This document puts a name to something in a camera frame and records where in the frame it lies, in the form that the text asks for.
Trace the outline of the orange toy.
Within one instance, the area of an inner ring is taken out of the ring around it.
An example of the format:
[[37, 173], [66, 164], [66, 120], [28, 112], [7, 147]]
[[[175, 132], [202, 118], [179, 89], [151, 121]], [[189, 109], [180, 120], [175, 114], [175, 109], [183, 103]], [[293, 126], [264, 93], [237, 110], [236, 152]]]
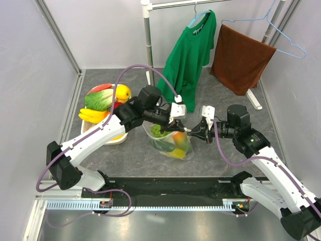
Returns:
[[187, 135], [183, 132], [177, 132], [173, 135], [173, 140], [175, 145], [182, 150], [187, 148], [188, 138]]

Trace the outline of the clear polka dot zip bag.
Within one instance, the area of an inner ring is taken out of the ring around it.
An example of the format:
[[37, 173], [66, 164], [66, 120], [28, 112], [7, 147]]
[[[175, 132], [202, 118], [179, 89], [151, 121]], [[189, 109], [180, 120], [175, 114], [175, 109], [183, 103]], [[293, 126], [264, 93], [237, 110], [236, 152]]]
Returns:
[[194, 150], [190, 138], [183, 132], [163, 132], [157, 124], [144, 122], [144, 128], [149, 144], [156, 149], [160, 154], [181, 160], [188, 160], [194, 156]]

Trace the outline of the green cucumber toy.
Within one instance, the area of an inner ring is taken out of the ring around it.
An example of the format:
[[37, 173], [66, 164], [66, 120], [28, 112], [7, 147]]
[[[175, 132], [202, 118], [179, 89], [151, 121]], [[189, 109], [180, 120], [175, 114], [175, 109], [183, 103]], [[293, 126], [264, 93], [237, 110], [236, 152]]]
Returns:
[[152, 146], [162, 152], [172, 152], [175, 149], [175, 145], [173, 143], [163, 141], [152, 142]]

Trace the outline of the yellow pear toy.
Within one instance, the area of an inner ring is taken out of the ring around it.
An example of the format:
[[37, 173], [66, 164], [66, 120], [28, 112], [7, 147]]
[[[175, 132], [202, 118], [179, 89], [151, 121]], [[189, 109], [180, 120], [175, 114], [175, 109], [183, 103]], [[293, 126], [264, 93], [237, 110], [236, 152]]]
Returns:
[[172, 152], [168, 152], [167, 155], [175, 159], [184, 159], [187, 155], [187, 151], [175, 148]]

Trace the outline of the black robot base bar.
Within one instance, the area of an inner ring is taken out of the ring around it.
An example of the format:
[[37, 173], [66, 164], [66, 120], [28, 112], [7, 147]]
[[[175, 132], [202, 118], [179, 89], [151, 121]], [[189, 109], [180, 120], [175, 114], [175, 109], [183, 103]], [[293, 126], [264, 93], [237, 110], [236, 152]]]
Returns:
[[117, 177], [92, 193], [83, 188], [83, 198], [112, 198], [113, 203], [151, 206], [221, 205], [223, 199], [247, 199], [240, 184], [252, 175], [246, 171], [233, 177]]

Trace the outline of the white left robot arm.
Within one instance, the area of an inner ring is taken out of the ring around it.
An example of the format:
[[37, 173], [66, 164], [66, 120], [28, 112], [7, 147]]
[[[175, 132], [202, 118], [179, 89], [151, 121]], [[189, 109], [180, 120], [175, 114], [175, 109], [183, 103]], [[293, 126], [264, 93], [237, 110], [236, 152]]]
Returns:
[[55, 141], [49, 143], [46, 169], [56, 185], [62, 190], [79, 185], [93, 190], [98, 197], [106, 197], [110, 192], [106, 177], [99, 171], [91, 171], [80, 165], [87, 156], [112, 139], [141, 126], [143, 122], [160, 125], [164, 131], [184, 132], [180, 119], [187, 111], [182, 97], [177, 95], [171, 106], [163, 110], [157, 106], [161, 94], [157, 87], [148, 85], [138, 96], [119, 105], [92, 129], [62, 144]]

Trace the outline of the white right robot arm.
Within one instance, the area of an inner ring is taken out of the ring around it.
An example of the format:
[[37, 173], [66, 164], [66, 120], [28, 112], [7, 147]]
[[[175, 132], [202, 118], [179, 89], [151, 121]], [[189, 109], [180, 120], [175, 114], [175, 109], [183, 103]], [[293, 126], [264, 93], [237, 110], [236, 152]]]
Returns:
[[274, 213], [284, 230], [295, 240], [308, 236], [320, 228], [320, 198], [306, 188], [286, 167], [271, 146], [270, 141], [250, 122], [247, 108], [234, 104], [227, 109], [226, 121], [215, 121], [215, 108], [202, 106], [200, 123], [188, 134], [211, 143], [216, 141], [222, 153], [220, 138], [231, 139], [238, 152], [246, 157], [239, 163], [232, 163], [225, 155], [224, 161], [238, 167], [248, 162], [257, 166], [274, 186], [266, 187], [251, 174], [243, 171], [231, 179], [230, 193], [234, 197], [243, 195], [254, 198]]

